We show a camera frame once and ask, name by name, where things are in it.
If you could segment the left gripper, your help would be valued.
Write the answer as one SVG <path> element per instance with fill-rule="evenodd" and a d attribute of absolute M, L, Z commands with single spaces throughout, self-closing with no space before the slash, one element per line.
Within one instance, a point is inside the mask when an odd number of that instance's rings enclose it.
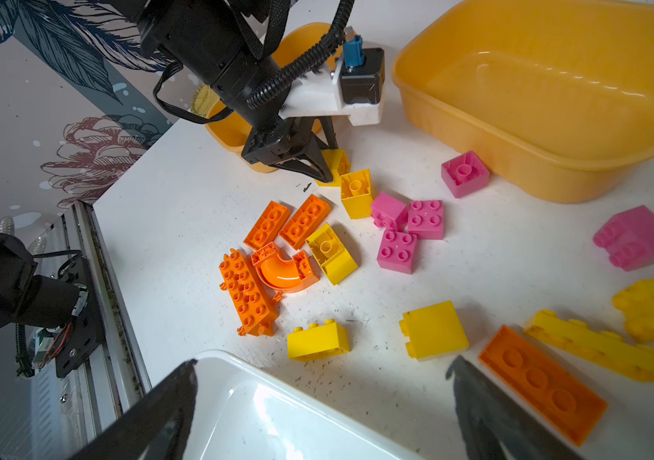
<path fill-rule="evenodd" d="M 333 118 L 321 116 L 318 120 L 328 149 L 337 150 Z M 323 157 L 323 142 L 313 132 L 314 124 L 315 117 L 297 117 L 272 124 L 268 130 L 252 128 L 242 158 L 249 164 L 260 163 L 330 183 L 334 175 Z"/>

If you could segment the yellow lego cube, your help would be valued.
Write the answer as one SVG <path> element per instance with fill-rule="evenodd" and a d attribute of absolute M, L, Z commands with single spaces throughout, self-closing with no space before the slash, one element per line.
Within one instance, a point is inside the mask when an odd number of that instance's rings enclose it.
<path fill-rule="evenodd" d="M 351 164 L 348 158 L 348 155 L 344 149 L 327 149 L 322 151 L 327 166 L 330 169 L 330 172 L 333 176 L 331 182 L 321 182 L 317 181 L 317 185 L 320 187 L 340 187 L 340 176 L 344 174 L 349 174 L 351 171 Z"/>

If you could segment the yellow lego hollow brick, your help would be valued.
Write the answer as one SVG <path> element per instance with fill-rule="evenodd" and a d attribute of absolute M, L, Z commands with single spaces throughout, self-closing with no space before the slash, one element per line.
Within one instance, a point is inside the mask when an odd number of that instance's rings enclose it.
<path fill-rule="evenodd" d="M 340 176 L 340 199 L 351 220 L 369 218 L 374 197 L 368 169 Z"/>

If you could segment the orange lego brick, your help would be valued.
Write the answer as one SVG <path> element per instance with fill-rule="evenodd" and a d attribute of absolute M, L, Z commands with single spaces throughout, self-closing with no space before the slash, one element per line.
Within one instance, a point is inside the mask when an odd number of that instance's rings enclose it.
<path fill-rule="evenodd" d="M 607 402 L 505 325 L 478 360 L 577 447 L 608 408 Z"/>
<path fill-rule="evenodd" d="M 257 251 L 273 242 L 290 218 L 290 214 L 292 211 L 288 207 L 272 200 L 248 232 L 244 244 Z"/>

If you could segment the yellow lego arch brick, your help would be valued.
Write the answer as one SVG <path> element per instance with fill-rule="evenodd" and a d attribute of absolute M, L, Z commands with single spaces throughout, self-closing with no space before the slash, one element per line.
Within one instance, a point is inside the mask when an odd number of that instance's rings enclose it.
<path fill-rule="evenodd" d="M 325 223 L 306 239 L 313 257 L 333 286 L 341 283 L 357 269 L 352 257 L 330 224 Z"/>

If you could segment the orange curved lego piece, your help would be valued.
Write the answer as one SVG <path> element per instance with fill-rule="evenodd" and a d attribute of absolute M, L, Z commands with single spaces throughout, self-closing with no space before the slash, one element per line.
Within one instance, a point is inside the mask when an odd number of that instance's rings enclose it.
<path fill-rule="evenodd" d="M 305 291 L 319 280 L 311 258 L 304 250 L 285 259 L 281 247 L 272 241 L 252 254 L 250 259 L 262 283 L 273 291 Z"/>

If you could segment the orange long studded lego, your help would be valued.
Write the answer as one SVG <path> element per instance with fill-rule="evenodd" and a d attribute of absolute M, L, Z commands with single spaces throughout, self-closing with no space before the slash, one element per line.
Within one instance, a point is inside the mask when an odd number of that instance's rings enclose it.
<path fill-rule="evenodd" d="M 219 270 L 223 276 L 220 289 L 229 294 L 241 322 L 238 335 L 272 337 L 282 293 L 267 290 L 250 258 L 239 249 L 231 248 L 223 255 Z"/>

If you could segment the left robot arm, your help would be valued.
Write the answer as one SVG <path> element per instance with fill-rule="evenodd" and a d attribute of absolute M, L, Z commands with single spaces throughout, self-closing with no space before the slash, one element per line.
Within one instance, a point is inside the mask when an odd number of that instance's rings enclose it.
<path fill-rule="evenodd" d="M 167 112 L 208 125 L 238 113 L 251 126 L 242 158 L 249 164 L 333 181 L 321 151 L 336 147 L 326 116 L 284 118 L 292 84 L 323 65 L 344 44 L 354 4 L 341 1 L 328 31 L 285 67 L 271 57 L 284 36 L 288 1 L 115 1 L 113 7 L 134 23 L 145 56 L 160 51 L 172 59 L 160 80 L 183 68 L 193 71 L 225 106 L 205 118 L 161 102 Z"/>

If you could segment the white tray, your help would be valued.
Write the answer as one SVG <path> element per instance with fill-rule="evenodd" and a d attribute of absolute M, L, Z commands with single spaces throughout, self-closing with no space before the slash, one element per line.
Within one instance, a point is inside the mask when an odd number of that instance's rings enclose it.
<path fill-rule="evenodd" d="M 398 443 L 223 351 L 195 358 L 186 459 L 415 459 Z"/>

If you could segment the pink lego cluster brick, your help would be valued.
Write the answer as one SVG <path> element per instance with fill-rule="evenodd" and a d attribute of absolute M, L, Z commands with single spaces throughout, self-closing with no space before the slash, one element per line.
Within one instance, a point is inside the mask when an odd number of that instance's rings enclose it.
<path fill-rule="evenodd" d="M 371 203 L 370 217 L 378 228 L 403 231 L 408 220 L 408 210 L 403 201 L 380 193 Z"/>

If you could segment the yellow woven coaster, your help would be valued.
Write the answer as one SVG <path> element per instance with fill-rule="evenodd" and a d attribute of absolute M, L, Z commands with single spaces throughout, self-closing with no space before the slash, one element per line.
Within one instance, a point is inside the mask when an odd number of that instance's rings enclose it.
<path fill-rule="evenodd" d="M 209 86 L 203 84 L 192 99 L 190 111 L 194 115 L 208 118 L 210 111 L 219 103 L 219 100 L 219 96 Z"/>

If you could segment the pink lego lower brick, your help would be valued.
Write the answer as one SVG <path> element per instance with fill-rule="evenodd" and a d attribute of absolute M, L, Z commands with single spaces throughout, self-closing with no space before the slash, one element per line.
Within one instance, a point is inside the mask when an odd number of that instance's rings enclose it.
<path fill-rule="evenodd" d="M 377 256 L 379 266 L 383 269 L 412 274 L 417 243 L 416 235 L 386 229 Z"/>

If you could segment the yellow long flat lego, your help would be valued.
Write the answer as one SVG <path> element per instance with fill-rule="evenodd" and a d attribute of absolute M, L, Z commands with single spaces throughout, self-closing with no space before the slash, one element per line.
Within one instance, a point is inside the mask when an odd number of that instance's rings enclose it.
<path fill-rule="evenodd" d="M 597 332 L 587 323 L 537 312 L 523 327 L 529 337 L 639 383 L 654 383 L 654 348 L 627 343 L 621 335 Z"/>

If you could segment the small yellow lego brick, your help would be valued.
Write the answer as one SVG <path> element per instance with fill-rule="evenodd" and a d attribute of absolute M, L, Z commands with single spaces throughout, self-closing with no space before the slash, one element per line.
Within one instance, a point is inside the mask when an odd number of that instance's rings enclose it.
<path fill-rule="evenodd" d="M 295 328 L 287 339 L 290 360 L 322 360 L 350 351 L 348 331 L 334 319 L 328 319 L 323 324 L 313 323 L 307 328 Z"/>

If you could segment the pink lego right brick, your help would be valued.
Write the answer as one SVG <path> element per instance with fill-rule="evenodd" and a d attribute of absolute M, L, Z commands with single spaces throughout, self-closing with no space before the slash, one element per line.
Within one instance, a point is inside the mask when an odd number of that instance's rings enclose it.
<path fill-rule="evenodd" d="M 612 216 L 592 237 L 626 272 L 654 264 L 654 212 L 645 205 Z"/>

